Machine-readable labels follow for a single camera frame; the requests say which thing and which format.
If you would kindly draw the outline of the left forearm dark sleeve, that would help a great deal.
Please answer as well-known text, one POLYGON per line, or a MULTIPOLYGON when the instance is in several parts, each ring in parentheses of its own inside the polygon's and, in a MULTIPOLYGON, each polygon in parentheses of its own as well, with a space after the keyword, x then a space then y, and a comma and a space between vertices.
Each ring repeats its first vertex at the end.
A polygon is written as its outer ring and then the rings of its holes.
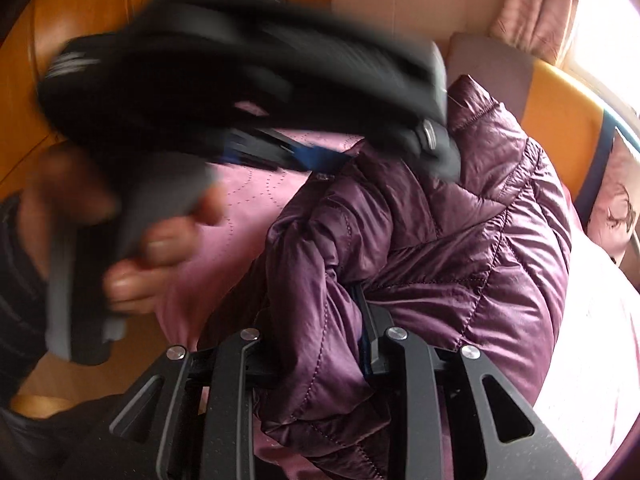
POLYGON ((20 194, 1 203, 0 396, 4 408, 47 352, 46 283, 18 238, 20 205, 20 194))

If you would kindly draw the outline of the person's left hand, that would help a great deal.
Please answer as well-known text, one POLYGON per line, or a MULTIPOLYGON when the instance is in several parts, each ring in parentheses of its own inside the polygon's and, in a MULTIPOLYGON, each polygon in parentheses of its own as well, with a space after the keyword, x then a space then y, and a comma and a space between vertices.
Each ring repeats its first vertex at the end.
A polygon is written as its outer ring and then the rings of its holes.
MULTIPOLYGON (((103 290, 111 308, 125 314, 152 312, 178 265, 195 255, 198 227, 216 226, 224 218, 225 199, 222 186, 214 183, 190 214, 149 226, 134 258, 114 263, 104 274, 103 290)), ((40 278, 49 277, 56 220, 96 224, 112 218, 117 209, 117 198, 83 151, 65 144, 45 150, 21 192, 16 216, 21 244, 40 278)))

